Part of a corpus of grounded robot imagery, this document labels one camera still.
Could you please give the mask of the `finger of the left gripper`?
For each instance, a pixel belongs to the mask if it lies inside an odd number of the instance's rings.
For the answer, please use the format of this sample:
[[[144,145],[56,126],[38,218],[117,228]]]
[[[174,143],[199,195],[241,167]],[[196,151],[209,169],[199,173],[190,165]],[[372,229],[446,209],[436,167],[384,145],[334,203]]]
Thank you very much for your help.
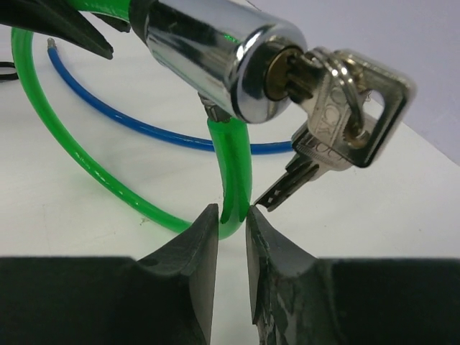
[[[108,60],[113,48],[68,1],[1,0],[1,23],[59,37]]]

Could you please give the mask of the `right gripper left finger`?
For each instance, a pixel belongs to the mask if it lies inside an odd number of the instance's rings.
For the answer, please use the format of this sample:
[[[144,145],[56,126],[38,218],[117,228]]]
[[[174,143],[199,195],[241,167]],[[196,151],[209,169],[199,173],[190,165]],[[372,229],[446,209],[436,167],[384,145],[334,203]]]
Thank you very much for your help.
[[[3,344],[209,344],[219,210],[130,257],[1,259]]]

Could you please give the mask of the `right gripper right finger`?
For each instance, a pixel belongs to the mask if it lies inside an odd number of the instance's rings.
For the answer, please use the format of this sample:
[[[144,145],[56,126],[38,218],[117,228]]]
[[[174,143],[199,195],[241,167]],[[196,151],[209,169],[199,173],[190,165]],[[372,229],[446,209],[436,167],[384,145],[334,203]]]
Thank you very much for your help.
[[[459,261],[317,258],[251,207],[252,322],[261,344],[457,344]]]

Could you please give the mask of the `green cable lock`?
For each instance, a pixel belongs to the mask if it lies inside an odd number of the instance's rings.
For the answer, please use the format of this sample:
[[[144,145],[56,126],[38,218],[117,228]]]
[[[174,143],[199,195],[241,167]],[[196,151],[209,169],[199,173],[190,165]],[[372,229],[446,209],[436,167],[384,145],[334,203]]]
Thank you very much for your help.
[[[295,103],[307,120],[291,139],[294,158],[257,200],[275,210],[307,182],[333,170],[368,167],[412,101],[403,74],[351,50],[308,49],[292,23],[232,1],[68,1],[115,18],[152,56],[197,90],[224,191],[219,236],[244,221],[252,194],[248,124],[262,124]],[[152,205],[104,170],[69,134],[51,108],[32,58],[36,32],[11,27],[19,80],[61,147],[100,184],[132,208],[180,233],[188,222]]]

